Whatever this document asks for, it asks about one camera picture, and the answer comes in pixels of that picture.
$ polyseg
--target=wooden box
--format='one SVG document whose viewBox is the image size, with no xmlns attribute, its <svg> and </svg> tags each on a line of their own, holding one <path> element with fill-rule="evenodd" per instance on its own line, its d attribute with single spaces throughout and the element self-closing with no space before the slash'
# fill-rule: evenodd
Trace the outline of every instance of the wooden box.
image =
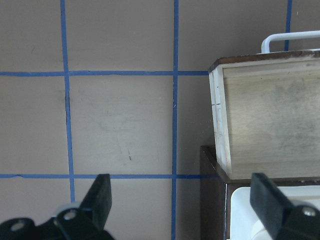
<svg viewBox="0 0 320 240">
<path fill-rule="evenodd" d="M 209 69 L 218 164 L 230 179 L 320 174 L 320 51 L 218 59 Z"/>
</svg>

